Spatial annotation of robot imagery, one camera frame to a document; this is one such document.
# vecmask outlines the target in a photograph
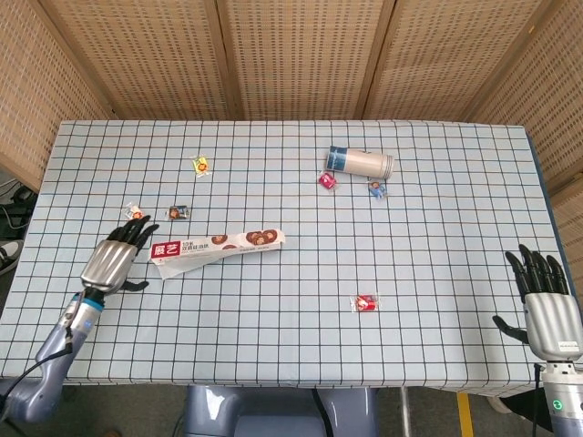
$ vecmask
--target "floor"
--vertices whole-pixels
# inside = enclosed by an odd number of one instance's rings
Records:
[[[7,176],[0,173],[0,184],[5,180]],[[1,200],[6,202],[7,198],[9,195]],[[13,275],[14,271],[0,277],[0,309],[4,307]],[[409,396],[413,436],[461,435],[455,393],[412,388]],[[101,437],[110,430],[121,432],[123,437],[170,436],[182,414],[185,398],[186,388],[178,386],[69,386],[65,387],[50,421],[20,426],[29,437]],[[515,414],[495,412],[484,397],[471,396],[470,408],[475,437],[531,435],[531,422]],[[381,436],[402,435],[398,389],[379,391],[378,414]],[[0,435],[19,434],[0,423]],[[537,431],[538,437],[550,435],[540,428]]]

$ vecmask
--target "red candy wrapper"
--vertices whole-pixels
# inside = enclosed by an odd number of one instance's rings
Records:
[[[336,188],[336,179],[330,173],[322,172],[318,178],[318,182],[326,189]]]
[[[379,309],[379,300],[373,294],[362,294],[351,299],[353,311],[367,312]]]

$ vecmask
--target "red label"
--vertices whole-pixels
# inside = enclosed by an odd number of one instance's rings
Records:
[[[180,254],[180,241],[168,241],[152,245],[151,258],[176,257]]]

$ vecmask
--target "candy wrapper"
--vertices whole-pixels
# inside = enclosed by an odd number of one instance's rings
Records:
[[[369,182],[368,190],[376,198],[386,198],[388,196],[386,192],[386,186],[377,180],[372,180]]]
[[[197,172],[197,178],[201,178],[210,174],[210,165],[206,157],[203,155],[198,155],[197,157],[191,157],[190,159],[192,159],[192,166],[194,167],[194,171]]]
[[[150,260],[162,279],[167,279],[231,255],[281,249],[284,242],[285,235],[279,229],[168,241],[152,244]]]
[[[323,171],[318,176],[318,182],[326,189],[337,189],[338,181],[330,173]]]
[[[350,298],[353,312],[371,312],[379,310],[379,299],[374,294],[361,294]]]
[[[129,202],[124,208],[121,209],[121,213],[128,220],[141,219],[144,217],[144,213],[139,208],[139,206],[134,202]]]
[[[186,220],[190,217],[189,207],[186,205],[177,205],[170,207],[166,213],[168,220]]]

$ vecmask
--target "black cable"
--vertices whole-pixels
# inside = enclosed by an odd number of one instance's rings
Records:
[[[20,375],[18,378],[16,378],[15,381],[12,383],[12,385],[8,388],[6,393],[4,393],[2,396],[0,396],[0,414],[4,411],[6,401],[8,400],[8,396],[10,395],[12,390],[15,389],[16,385],[18,385],[18,383],[21,380],[23,380],[26,376],[28,376],[28,374],[30,374],[35,369],[37,369],[38,367],[45,364],[47,361],[51,361],[51,360],[54,360],[56,358],[63,357],[65,355],[68,355],[69,353],[73,353],[73,343],[71,343],[71,342],[67,342],[65,344],[65,348],[63,350],[49,355],[48,357],[46,357],[43,360],[36,363],[34,366],[29,367],[26,371],[24,371],[24,373],[22,375]]]
[[[172,437],[177,437],[179,435],[179,426],[182,423],[183,419],[184,413],[182,413],[176,420],[176,423],[174,424],[174,430],[172,431]]]
[[[18,229],[26,228],[28,226],[28,223],[30,223],[30,220],[28,220],[24,225],[14,226],[12,224],[12,219],[10,218],[10,214],[8,214],[8,211],[6,210],[6,208],[4,208],[4,205],[0,205],[0,209],[4,211],[4,214],[6,216],[6,220],[8,221],[8,227],[10,229],[18,230]]]
[[[17,180],[14,181],[14,183],[12,184],[12,187],[10,187],[7,191],[5,191],[4,193],[0,194],[0,198],[2,196],[5,196],[6,194],[8,194],[10,191],[12,191],[16,185],[18,185],[20,182],[18,182]]]
[[[537,416],[538,416],[538,385],[540,383],[540,364],[535,364],[535,399],[533,400],[534,411],[532,413],[532,437],[537,437]]]
[[[326,407],[322,402],[322,398],[320,397],[320,393],[316,389],[312,389],[312,397],[313,401],[316,402],[316,407],[318,407],[318,411],[322,416],[322,420],[324,421],[324,429],[326,430],[326,437],[334,437],[334,431],[332,429],[332,423],[330,422],[330,417],[328,416],[328,412],[326,411]]]

